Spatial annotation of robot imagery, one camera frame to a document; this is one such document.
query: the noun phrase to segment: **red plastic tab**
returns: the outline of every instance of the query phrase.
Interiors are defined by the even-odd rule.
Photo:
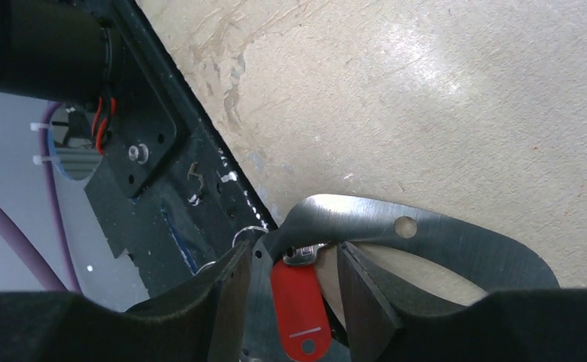
[[[331,329],[313,265],[290,267],[281,260],[271,280],[282,348],[292,360],[317,361],[329,349]]]

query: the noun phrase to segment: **gray floor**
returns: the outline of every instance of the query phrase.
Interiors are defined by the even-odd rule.
[[[41,166],[36,133],[46,102],[0,94],[0,206],[67,283]],[[83,293],[115,310],[149,298],[138,271],[126,255],[114,259],[83,191],[83,181],[56,172],[63,220]],[[0,290],[41,290],[38,281],[0,237]]]

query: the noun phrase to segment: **bolt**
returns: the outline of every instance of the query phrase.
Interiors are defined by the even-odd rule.
[[[132,145],[129,147],[129,159],[144,164],[149,160],[149,149],[144,143],[138,146]]]

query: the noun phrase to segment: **table surface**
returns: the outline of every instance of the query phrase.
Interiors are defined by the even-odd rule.
[[[515,238],[587,286],[587,2],[139,3],[276,222],[318,193],[395,201]],[[449,299],[482,295],[368,253]]]

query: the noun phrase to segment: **scratched surface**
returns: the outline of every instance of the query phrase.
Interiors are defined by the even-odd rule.
[[[401,202],[587,286],[587,2],[140,4],[276,221],[316,193]]]

